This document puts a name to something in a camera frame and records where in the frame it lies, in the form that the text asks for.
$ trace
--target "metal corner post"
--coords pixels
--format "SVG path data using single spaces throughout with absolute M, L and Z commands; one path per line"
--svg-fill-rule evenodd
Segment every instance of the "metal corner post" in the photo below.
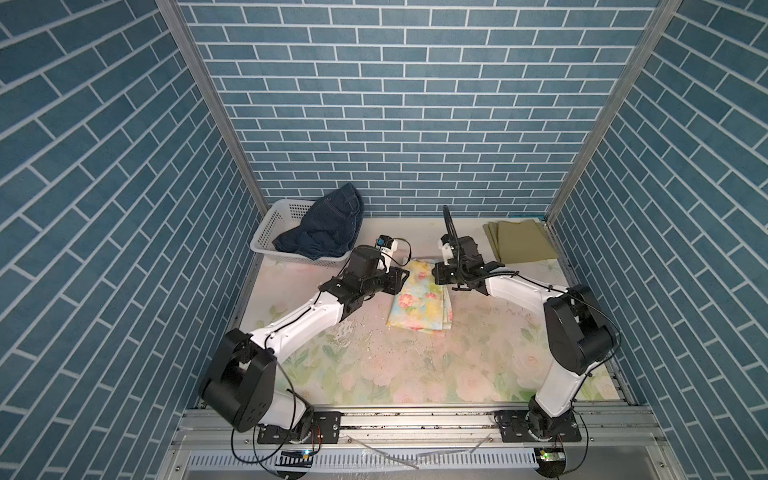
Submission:
M 256 176 L 253 174 L 253 169 L 248 163 L 248 157 L 243 150 L 243 145 L 240 143 L 240 139 L 237 138 L 237 134 L 235 134 L 230 117 L 221 103 L 214 82 L 208 74 L 208 69 L 203 62 L 202 56 L 200 56 L 200 51 L 197 50 L 197 46 L 192 38 L 192 32 L 184 20 L 184 15 L 177 0 L 156 0 L 156 3 L 160 9 L 160 14 L 163 15 L 163 20 L 168 25 L 171 36 L 176 41 L 181 56 L 184 57 L 184 61 L 190 69 L 197 88 L 208 105 L 210 114 L 219 128 L 224 143 L 227 144 L 227 148 L 229 148 L 232 154 L 240 175 L 243 176 L 243 180 L 245 180 L 245 184 L 248 186 L 251 196 L 253 196 L 253 201 L 256 202 L 259 212 L 265 215 L 270 209 L 270 205 L 259 188 Z
M 592 155 L 598 149 L 600 142 L 603 141 L 603 137 L 605 137 L 608 128 L 614 121 L 616 113 L 618 113 L 619 108 L 624 103 L 624 99 L 629 95 L 632 85 L 634 85 L 637 77 L 643 71 L 645 62 L 650 58 L 650 54 L 656 48 L 656 44 L 667 29 L 681 2 L 682 0 L 659 0 L 659 5 L 648 19 L 645 31 L 637 43 L 637 47 L 635 47 L 629 59 L 627 59 L 627 64 L 616 80 L 616 85 L 608 96 L 605 106 L 600 110 L 592 130 L 587 134 L 584 143 L 581 145 L 581 150 L 576 155 L 573 165 L 571 165 L 571 169 L 565 175 L 560 190 L 558 190 L 552 204 L 547 209 L 547 222 L 551 223 L 557 218 L 565 206 L 568 196 L 576 188 L 579 177 L 587 169 L 589 162 L 592 160 Z

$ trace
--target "floral fabric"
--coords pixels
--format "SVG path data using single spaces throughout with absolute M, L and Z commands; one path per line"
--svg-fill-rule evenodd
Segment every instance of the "floral fabric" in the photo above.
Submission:
M 562 275 L 557 260 L 525 267 L 533 278 Z M 295 309 L 337 272 L 265 259 L 240 328 L 256 329 Z M 298 393 L 315 405 L 528 401 L 554 361 L 543 316 L 478 292 L 449 292 L 454 316 L 445 335 L 387 326 L 393 297 L 377 293 L 283 366 Z M 280 377 L 277 388 L 287 386 Z M 577 398 L 618 399 L 604 366 Z
M 406 284 L 392 301 L 387 326 L 399 326 L 423 333 L 442 333 L 451 328 L 453 310 L 446 285 L 435 285 L 434 263 L 412 260 Z

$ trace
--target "black mounting plate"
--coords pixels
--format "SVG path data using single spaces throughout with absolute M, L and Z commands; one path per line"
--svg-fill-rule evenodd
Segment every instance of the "black mounting plate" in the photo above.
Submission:
M 320 435 L 323 443 L 339 443 L 339 427 L 341 426 L 341 412 L 315 412 L 312 415 L 312 429 L 315 425 L 320 427 Z M 259 431 L 257 442 L 259 445 L 279 445 L 289 434 L 288 430 L 277 425 L 267 425 Z M 303 443 L 311 443 L 312 437 L 308 437 Z
M 528 410 L 498 410 L 494 412 L 493 419 L 498 425 L 504 443 L 541 442 L 534 437 L 528 429 L 528 421 L 525 416 Z M 581 433 L 576 425 L 576 417 L 573 410 L 567 414 L 570 418 L 564 423 L 560 435 L 561 442 L 580 442 Z

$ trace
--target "folded floral cloth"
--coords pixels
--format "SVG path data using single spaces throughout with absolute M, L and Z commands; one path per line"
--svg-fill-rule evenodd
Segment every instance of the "folded floral cloth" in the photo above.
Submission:
M 387 326 L 440 333 L 451 328 L 453 310 L 448 286 L 435 285 L 432 277 L 434 263 L 412 260 L 411 276 L 392 302 Z

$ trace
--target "robotic arm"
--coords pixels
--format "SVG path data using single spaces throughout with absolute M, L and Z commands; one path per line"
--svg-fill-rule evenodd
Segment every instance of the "robotic arm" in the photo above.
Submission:
M 435 283 L 457 283 L 454 290 L 477 290 L 541 314 L 554 357 L 544 384 L 528 404 L 530 433 L 549 440 L 574 421 L 572 400 L 589 372 L 610 355 L 616 339 L 606 326 L 589 287 L 545 286 L 521 280 L 518 272 L 498 262 L 484 263 L 471 237 L 459 238 L 451 213 L 443 207 L 448 233 L 441 239 L 443 262 L 435 265 Z
M 397 240 L 384 235 L 375 247 L 357 246 L 342 272 L 293 312 L 250 333 L 229 331 L 200 383 L 202 400 L 238 432 L 259 424 L 277 425 L 285 430 L 293 428 L 292 439 L 306 437 L 313 409 L 295 392 L 274 390 L 277 363 L 316 334 L 343 321 L 374 294 L 399 293 L 410 272 L 391 266 L 396 249 Z

